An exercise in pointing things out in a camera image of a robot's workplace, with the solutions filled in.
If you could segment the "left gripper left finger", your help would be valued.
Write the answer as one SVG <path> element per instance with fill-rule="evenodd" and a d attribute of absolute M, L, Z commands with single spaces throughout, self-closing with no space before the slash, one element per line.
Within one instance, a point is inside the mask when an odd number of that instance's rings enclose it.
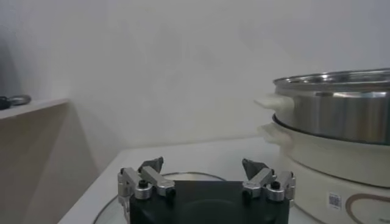
<path fill-rule="evenodd" d="M 144 161 L 135 170 L 131 167 L 121 168 L 118 173 L 118 201 L 123 207 L 124 217 L 130 221 L 130 198 L 148 200 L 155 190 L 157 195 L 171 203 L 176 196 L 175 182 L 160 174 L 163 157 Z"/>

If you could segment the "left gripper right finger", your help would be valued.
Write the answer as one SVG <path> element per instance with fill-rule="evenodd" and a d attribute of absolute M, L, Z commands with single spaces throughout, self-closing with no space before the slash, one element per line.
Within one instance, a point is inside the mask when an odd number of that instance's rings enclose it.
<path fill-rule="evenodd" d="M 242 165 L 247 176 L 247 181 L 242 183 L 246 201 L 264 196 L 271 202 L 287 200 L 290 208 L 294 206 L 296 177 L 293 172 L 283 171 L 276 174 L 275 170 L 265 163 L 246 158 L 242 160 Z"/>

